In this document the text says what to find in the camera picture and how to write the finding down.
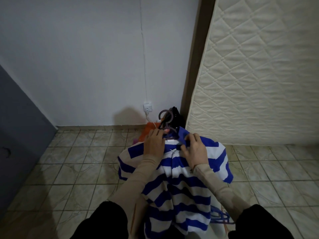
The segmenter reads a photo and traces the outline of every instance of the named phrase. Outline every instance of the gray door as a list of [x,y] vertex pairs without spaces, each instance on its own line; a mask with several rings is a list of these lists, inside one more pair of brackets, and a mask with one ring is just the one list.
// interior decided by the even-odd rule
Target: gray door
[[0,218],[55,132],[0,66]]

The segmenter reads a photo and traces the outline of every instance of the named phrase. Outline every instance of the blue and white striped shirt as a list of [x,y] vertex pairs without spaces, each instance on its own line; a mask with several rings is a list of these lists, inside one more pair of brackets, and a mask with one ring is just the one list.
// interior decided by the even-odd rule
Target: blue and white striped shirt
[[[205,137],[201,140],[206,146],[211,169],[221,180],[230,183],[233,175],[225,147]],[[185,141],[165,141],[163,159],[142,192],[150,204],[144,225],[146,238],[161,237],[171,224],[185,235],[190,231],[207,230],[211,219],[211,193],[180,156],[182,143]],[[127,180],[134,172],[143,159],[143,151],[144,143],[138,143],[121,152],[118,156],[120,179]]]

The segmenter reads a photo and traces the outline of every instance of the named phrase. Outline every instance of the hand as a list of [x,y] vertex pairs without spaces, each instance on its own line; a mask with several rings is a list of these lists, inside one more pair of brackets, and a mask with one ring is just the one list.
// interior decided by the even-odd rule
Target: hand
[[163,138],[163,134],[164,131],[160,129],[150,130],[144,141],[144,155],[154,156],[158,164],[164,154],[165,138]]
[[185,140],[190,140],[190,147],[187,150],[185,145],[182,145],[181,150],[191,169],[194,169],[198,164],[208,163],[207,150],[200,136],[197,133],[189,133]]

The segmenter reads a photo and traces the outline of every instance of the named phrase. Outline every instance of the quilted fabric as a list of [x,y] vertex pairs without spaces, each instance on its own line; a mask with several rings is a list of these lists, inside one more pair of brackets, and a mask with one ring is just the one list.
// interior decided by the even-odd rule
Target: quilted fabric
[[216,0],[187,129],[226,144],[319,141],[319,0]]

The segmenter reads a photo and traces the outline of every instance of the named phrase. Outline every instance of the person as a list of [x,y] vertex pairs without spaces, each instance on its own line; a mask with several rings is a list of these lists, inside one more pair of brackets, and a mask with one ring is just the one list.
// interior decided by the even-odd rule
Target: person
[[[149,177],[160,164],[165,146],[163,134],[164,131],[159,129],[149,132],[145,137],[143,160],[139,166],[109,201],[102,202],[90,218],[78,225],[71,239],[130,238],[128,218],[132,217],[136,201]],[[181,150],[194,175],[213,193],[236,224],[236,230],[228,234],[229,239],[293,238],[290,231],[262,206],[250,206],[217,178],[209,167],[206,147],[197,133],[190,133],[185,139],[190,140],[190,147],[186,149],[185,145],[182,145]],[[170,238],[171,235],[165,234],[165,238]]]

